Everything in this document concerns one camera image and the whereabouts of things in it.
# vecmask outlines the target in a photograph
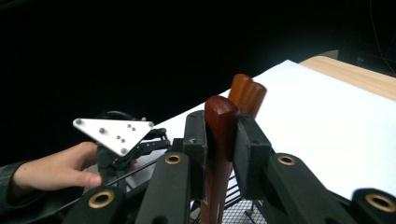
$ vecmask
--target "triangular metal plate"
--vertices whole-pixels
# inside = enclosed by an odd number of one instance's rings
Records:
[[[122,157],[149,133],[154,124],[151,121],[75,119],[73,126]]]

